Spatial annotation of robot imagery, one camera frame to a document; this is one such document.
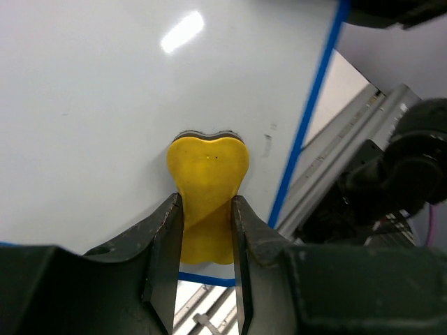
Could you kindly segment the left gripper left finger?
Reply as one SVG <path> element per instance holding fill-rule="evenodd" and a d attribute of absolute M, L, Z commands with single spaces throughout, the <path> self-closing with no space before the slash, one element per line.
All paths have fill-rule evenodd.
<path fill-rule="evenodd" d="M 181 197 L 84 255 L 1 247 L 2 334 L 171 334 Z"/>

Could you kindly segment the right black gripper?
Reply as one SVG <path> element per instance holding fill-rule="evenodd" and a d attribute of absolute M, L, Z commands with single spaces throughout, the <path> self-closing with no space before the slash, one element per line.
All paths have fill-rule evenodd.
<path fill-rule="evenodd" d="M 349 24 L 386 29 L 400 24 L 410 29 L 446 14 L 446 0 L 355 0 Z"/>

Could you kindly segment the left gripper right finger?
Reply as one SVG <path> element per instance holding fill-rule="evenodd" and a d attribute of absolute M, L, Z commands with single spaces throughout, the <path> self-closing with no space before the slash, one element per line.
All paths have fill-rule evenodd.
<path fill-rule="evenodd" d="M 445 334 L 446 255 L 433 248 L 297 245 L 231 202 L 241 334 Z"/>

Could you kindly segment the yellow bone-shaped eraser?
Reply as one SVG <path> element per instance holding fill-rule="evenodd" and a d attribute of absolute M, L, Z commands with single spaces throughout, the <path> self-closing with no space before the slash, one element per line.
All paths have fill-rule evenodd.
<path fill-rule="evenodd" d="M 232 131 L 180 133 L 166 163 L 182 198 L 181 261 L 233 263 L 231 201 L 249 169 L 249 150 Z"/>

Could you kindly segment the blue framed whiteboard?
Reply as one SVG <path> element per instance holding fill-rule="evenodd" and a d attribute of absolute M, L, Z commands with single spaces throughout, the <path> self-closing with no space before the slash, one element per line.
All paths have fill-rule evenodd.
<path fill-rule="evenodd" d="M 2 1 L 1 245 L 83 254 L 175 191 L 184 131 L 239 135 L 276 225 L 348 1 Z"/>

